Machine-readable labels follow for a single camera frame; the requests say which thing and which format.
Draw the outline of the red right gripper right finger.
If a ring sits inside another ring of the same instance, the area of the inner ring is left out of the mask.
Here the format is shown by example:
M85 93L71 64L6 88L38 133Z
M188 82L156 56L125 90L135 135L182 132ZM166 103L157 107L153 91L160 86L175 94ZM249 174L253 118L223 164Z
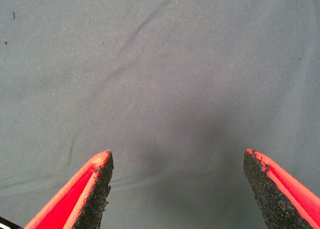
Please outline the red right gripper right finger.
M320 227L320 198L274 160L248 148L242 167L269 229Z

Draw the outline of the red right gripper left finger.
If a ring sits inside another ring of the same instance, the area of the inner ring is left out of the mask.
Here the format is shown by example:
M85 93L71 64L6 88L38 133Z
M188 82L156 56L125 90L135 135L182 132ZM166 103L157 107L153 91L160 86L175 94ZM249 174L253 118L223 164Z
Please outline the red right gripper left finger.
M94 155L25 226L26 229L99 229L111 190L113 156Z

